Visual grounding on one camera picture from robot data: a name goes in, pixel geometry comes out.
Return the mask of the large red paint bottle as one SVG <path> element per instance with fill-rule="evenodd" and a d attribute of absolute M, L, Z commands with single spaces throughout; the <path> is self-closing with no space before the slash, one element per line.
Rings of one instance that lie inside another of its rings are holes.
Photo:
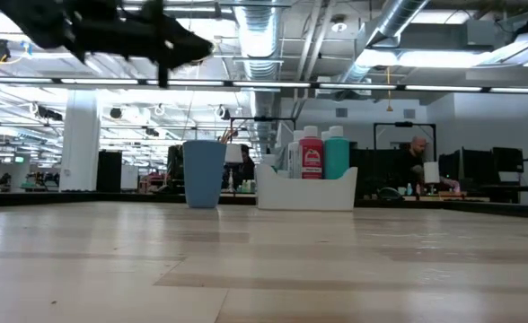
<path fill-rule="evenodd" d="M 301 155 L 301 178 L 322 179 L 323 141 L 319 137 L 318 127 L 305 126 L 304 135 L 299 141 Z"/>

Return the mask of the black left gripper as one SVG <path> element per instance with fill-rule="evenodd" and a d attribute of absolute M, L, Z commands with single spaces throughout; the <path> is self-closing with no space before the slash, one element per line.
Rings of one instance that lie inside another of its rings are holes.
<path fill-rule="evenodd" d="M 85 60 L 87 48 L 76 40 L 74 26 L 86 19 L 120 21 L 120 7 L 122 0 L 0 0 L 0 12 L 36 45 L 44 49 L 65 47 L 80 61 Z M 151 37 L 134 45 L 140 52 L 128 54 L 127 61 L 132 57 L 146 57 L 152 63 L 164 60 L 172 70 L 198 65 L 214 51 L 211 41 L 185 29 L 171 16 L 130 15 L 127 21 L 153 28 Z"/>

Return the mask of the silver ventilation duct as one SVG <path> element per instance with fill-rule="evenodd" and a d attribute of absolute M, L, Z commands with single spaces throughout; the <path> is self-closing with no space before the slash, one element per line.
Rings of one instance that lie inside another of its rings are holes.
<path fill-rule="evenodd" d="M 400 35 L 423 10 L 429 0 L 387 0 L 381 14 L 364 22 L 359 29 L 354 50 L 356 57 L 339 77 L 339 83 L 360 83 L 370 69 L 384 58 L 379 49 L 396 49 Z"/>
<path fill-rule="evenodd" d="M 244 62 L 246 78 L 252 81 L 276 80 L 278 63 L 272 61 L 278 52 L 278 27 L 281 9 L 272 6 L 268 0 L 249 6 L 235 6 L 233 9 L 238 22 L 238 40 Z"/>

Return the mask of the blue plastic cup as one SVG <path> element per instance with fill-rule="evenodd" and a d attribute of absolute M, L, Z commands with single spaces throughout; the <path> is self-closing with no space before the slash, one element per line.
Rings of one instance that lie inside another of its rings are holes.
<path fill-rule="evenodd" d="M 190 208 L 215 208 L 220 197 L 226 146 L 217 141 L 183 144 L 186 203 Z"/>

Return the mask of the person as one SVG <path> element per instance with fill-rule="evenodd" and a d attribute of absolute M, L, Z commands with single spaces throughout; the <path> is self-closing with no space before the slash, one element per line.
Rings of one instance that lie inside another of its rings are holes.
<path fill-rule="evenodd" d="M 242 163 L 238 166 L 234 175 L 234 185 L 240 186 L 245 180 L 254 179 L 255 164 L 250 157 L 250 148 L 246 144 L 241 145 Z"/>
<path fill-rule="evenodd" d="M 395 167 L 398 174 L 399 185 L 406 187 L 410 184 L 413 188 L 425 185 L 424 153 L 427 147 L 425 137 L 414 136 L 409 147 L 404 149 L 396 159 Z"/>

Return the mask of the white lampshade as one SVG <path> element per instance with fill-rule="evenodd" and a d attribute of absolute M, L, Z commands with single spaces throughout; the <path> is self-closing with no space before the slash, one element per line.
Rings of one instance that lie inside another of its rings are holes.
<path fill-rule="evenodd" d="M 227 164 L 242 164 L 242 146 L 240 144 L 227 144 L 224 162 Z"/>

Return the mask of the large teal paint bottle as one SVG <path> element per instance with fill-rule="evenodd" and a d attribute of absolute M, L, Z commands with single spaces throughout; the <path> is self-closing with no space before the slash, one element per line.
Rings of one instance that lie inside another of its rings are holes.
<path fill-rule="evenodd" d="M 332 126 L 324 146 L 324 178 L 339 179 L 349 169 L 350 145 L 343 126 Z"/>

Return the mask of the black aluminium table frame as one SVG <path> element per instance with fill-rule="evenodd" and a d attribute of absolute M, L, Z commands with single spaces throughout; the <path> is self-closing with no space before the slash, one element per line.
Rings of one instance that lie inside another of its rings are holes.
<path fill-rule="evenodd" d="M 161 203 L 183 204 L 184 196 L 139 195 L 97 192 L 65 193 L 0 193 L 0 207 L 21 205 L 50 205 L 88 202 L 127 202 L 127 203 Z M 497 204 L 475 201 L 381 201 L 357 200 L 355 208 L 373 209 L 424 209 L 449 210 L 475 214 L 494 214 L 528 219 L 528 205 Z"/>

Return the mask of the tall black cabinet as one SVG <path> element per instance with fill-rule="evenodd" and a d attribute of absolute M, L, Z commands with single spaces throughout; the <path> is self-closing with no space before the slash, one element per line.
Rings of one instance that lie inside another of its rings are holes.
<path fill-rule="evenodd" d="M 119 193 L 121 190 L 122 152 L 100 151 L 96 190 L 103 193 Z"/>

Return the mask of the black monitor bank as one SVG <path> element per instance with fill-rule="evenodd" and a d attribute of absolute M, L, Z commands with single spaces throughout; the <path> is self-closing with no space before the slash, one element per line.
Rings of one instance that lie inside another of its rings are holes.
<path fill-rule="evenodd" d="M 523 151 L 504 147 L 480 151 L 462 147 L 454 153 L 439 157 L 439 172 L 444 178 L 457 180 L 461 189 L 468 192 L 519 187 L 518 179 L 504 180 L 500 174 L 522 174 Z"/>

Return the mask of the long ceiling light bar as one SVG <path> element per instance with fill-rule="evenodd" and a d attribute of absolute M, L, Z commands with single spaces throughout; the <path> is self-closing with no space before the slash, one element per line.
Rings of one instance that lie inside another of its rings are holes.
<path fill-rule="evenodd" d="M 193 88 L 234 88 L 234 89 L 296 89 L 326 91 L 380 91 L 380 92 L 463 92 L 488 94 L 522 94 L 528 95 L 528 87 L 488 87 L 488 86 L 451 86 L 451 85 L 418 85 L 418 84 L 383 84 L 383 83 L 322 83 L 322 82 L 280 82 L 280 81 L 232 81 L 169 79 L 160 83 L 154 79 L 113 79 L 113 78 L 47 78 L 47 77 L 9 77 L 0 76 L 0 84 L 12 85 L 62 85 L 92 86 L 95 88 L 136 88 L 157 86 Z"/>

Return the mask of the white plastic bin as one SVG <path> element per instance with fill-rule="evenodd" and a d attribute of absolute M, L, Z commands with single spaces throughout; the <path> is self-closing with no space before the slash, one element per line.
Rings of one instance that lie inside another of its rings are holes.
<path fill-rule="evenodd" d="M 354 208 L 357 167 L 339 179 L 286 179 L 261 164 L 255 177 L 259 209 L 348 212 Z"/>

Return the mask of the large white paint bottle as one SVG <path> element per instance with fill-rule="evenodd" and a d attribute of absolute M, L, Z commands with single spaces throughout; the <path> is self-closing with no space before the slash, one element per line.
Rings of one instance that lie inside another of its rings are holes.
<path fill-rule="evenodd" d="M 299 153 L 299 144 L 300 140 L 303 137 L 304 132 L 302 130 L 295 130 L 293 132 L 293 141 L 288 144 L 287 146 L 287 170 L 289 174 L 289 178 L 293 179 L 296 178 L 297 173 L 297 162 L 299 160 L 298 153 Z"/>

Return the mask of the white building column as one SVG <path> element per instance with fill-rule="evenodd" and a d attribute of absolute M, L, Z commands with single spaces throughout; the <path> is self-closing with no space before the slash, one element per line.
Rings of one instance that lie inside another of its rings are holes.
<path fill-rule="evenodd" d="M 97 91 L 70 90 L 64 124 L 59 189 L 94 191 L 101 132 Z"/>

